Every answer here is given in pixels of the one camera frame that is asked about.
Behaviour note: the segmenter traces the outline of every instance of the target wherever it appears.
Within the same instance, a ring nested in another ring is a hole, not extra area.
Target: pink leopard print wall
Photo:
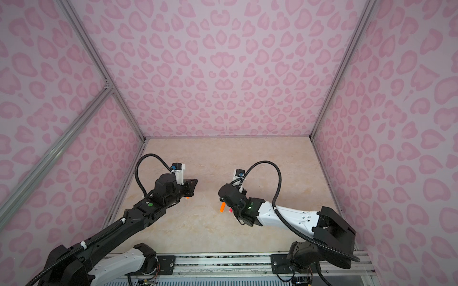
[[[2,1],[0,34],[2,205],[104,84],[52,0]]]
[[[458,284],[458,1],[384,0],[317,146],[387,286]]]
[[[56,246],[97,233],[139,145],[109,98],[0,233],[0,284],[25,285]]]
[[[148,136],[308,135],[364,3],[73,1]]]

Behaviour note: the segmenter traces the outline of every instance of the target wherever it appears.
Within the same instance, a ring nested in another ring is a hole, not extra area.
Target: cable clip
[[[87,249],[87,245],[86,245],[86,242],[84,240],[80,242],[80,245],[83,246],[84,250]]]

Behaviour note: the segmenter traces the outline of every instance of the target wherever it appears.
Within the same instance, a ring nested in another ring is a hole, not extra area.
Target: wire
[[[137,164],[135,165],[135,170],[134,170],[134,175],[135,175],[135,180],[137,181],[137,184],[138,186],[140,187],[140,189],[142,189],[142,192],[143,192],[143,195],[144,197],[146,198],[147,197],[147,193],[146,193],[146,190],[145,188],[143,187],[142,183],[140,182],[140,179],[138,177],[138,167],[140,166],[140,163],[147,157],[154,157],[154,158],[157,158],[164,166],[165,168],[171,172],[172,169],[164,162],[164,160],[162,160],[161,157],[159,157],[158,155],[156,154],[152,154],[152,153],[149,153],[149,154],[145,154],[143,155],[137,162]]]
[[[279,264],[279,265],[277,265],[277,267],[276,267],[275,270],[277,270],[278,267],[279,267],[279,266],[282,266],[282,265],[288,266],[287,264]],[[283,280],[283,279],[281,279],[280,276],[278,275],[278,271],[275,271],[275,272],[276,272],[276,274],[277,274],[277,277],[278,277],[281,281],[283,281],[283,282],[285,282],[285,283],[290,282],[290,281],[294,278],[294,275],[295,275],[295,272],[293,271],[293,276],[291,276],[288,280]]]
[[[151,271],[150,273],[145,273],[145,272],[142,272],[143,275],[152,275],[154,272],[156,272],[156,270],[158,269],[158,267],[156,266],[156,268],[154,268],[153,271]]]
[[[307,283],[310,284],[310,272],[309,272],[309,267],[307,267],[306,270],[307,270]]]
[[[300,238],[322,248],[323,250],[326,250],[330,253],[333,253],[333,254],[337,254],[339,256],[342,256],[343,258],[345,259],[350,259],[352,261],[355,261],[355,262],[360,262],[360,259],[358,256],[355,256],[353,254],[349,254],[349,253],[345,253],[343,252],[342,250],[340,249],[337,249],[337,248],[334,248],[332,246],[328,246],[327,244],[319,241],[319,240],[316,240],[314,238],[311,238],[303,233],[301,233],[300,231],[298,231],[295,227],[293,227],[292,225],[290,225],[289,222],[286,221],[285,218],[283,218],[283,216],[280,214],[280,212],[278,211],[277,209],[277,206],[275,205],[275,202],[277,201],[277,198],[278,198],[278,195],[280,194],[280,188],[282,186],[282,174],[280,172],[280,169],[278,168],[277,165],[275,165],[275,163],[273,162],[270,162],[270,161],[259,161],[257,163],[254,163],[253,166],[251,166],[248,171],[246,171],[245,173],[245,176],[241,179],[240,183],[243,183],[243,180],[246,178],[246,176],[248,175],[248,173],[254,168],[256,167],[257,165],[259,164],[270,164],[272,165],[276,170],[277,170],[277,173],[278,173],[278,186],[277,186],[277,191],[275,192],[275,195],[273,196],[273,200],[272,200],[272,206],[273,206],[273,211],[275,212],[275,214],[278,216],[278,218],[281,220],[281,222],[287,227],[289,228],[292,232],[294,232],[297,236],[299,236]]]
[[[158,264],[158,270],[156,271],[156,275],[154,276],[154,284],[156,284],[156,277],[158,276],[160,270],[161,270],[161,264]]]
[[[241,224],[241,225],[243,225],[243,226],[245,225],[245,223],[241,223],[241,222],[240,222],[240,220],[239,220],[238,217],[236,217],[236,219],[237,219],[237,221],[239,222],[239,224]]]
[[[106,232],[103,232],[102,234],[98,235],[97,237],[95,237],[94,239],[87,239],[85,240],[86,242],[86,249],[96,243],[98,243],[99,241],[101,241],[102,239],[104,239],[105,237],[107,237],[108,235],[114,233],[118,228],[120,228],[122,225],[124,224],[123,221],[119,220],[112,228],[110,228],[109,230],[107,230]],[[54,267],[62,264],[64,261],[66,261],[67,259],[69,259],[70,257],[72,257],[73,255],[76,255],[82,251],[84,251],[85,248],[83,246],[78,246],[76,248],[73,248],[70,252],[68,252],[67,254],[63,255],[62,257],[60,257],[59,259],[57,259],[53,264],[51,264],[50,266],[48,266],[47,268],[43,269],[40,273],[38,273],[34,278],[32,278],[32,280],[30,280],[26,286],[32,286],[33,284],[37,283],[46,273],[50,272]]]
[[[326,280],[326,278],[324,278],[323,274],[321,274],[320,262],[315,262],[315,266],[316,266],[316,271],[318,272],[318,276],[320,276],[321,280],[323,280],[323,282],[327,286],[333,286],[331,283],[328,282],[328,280]]]
[[[312,278],[311,278],[309,284],[312,285],[312,283],[313,283],[313,271],[312,271],[312,268],[310,267],[310,265],[309,265],[309,269],[310,269],[310,273],[312,274]]]
[[[127,282],[129,283],[129,286],[133,286],[130,273],[127,273]]]

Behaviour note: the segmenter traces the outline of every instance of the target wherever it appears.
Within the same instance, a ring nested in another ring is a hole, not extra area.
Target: metal mounting plate
[[[161,265],[159,275],[172,275],[176,257],[174,255],[160,255],[156,257],[159,259],[159,264]]]
[[[288,264],[289,261],[286,259],[287,254],[271,254],[270,255],[270,262],[272,266],[272,273],[276,274],[288,274],[288,273],[293,273],[291,269],[289,269]],[[316,272],[316,267],[314,264],[310,264],[310,267],[312,269],[312,273],[317,273]]]

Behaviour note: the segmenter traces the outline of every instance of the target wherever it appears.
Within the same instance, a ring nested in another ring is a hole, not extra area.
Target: metal corner bracket
[[[55,0],[57,5],[61,8],[63,13],[65,14],[69,24],[72,26],[73,30],[75,31],[76,35],[80,39],[81,44],[83,45],[84,49],[88,53],[89,57],[92,59],[95,67],[99,74],[104,78],[105,83],[109,84],[114,89],[114,98],[118,103],[119,107],[121,108],[122,113],[125,115],[127,121],[135,130],[135,133],[140,138],[141,141],[145,140],[145,135],[143,134],[138,122],[136,121],[134,115],[127,107],[124,98],[121,95],[118,87],[116,86],[115,81],[111,77],[108,69],[106,68],[104,62],[102,61],[102,57],[98,54],[97,49],[95,48],[94,43],[92,42],[91,38],[88,35],[78,13],[76,12],[73,4],[70,0]]]

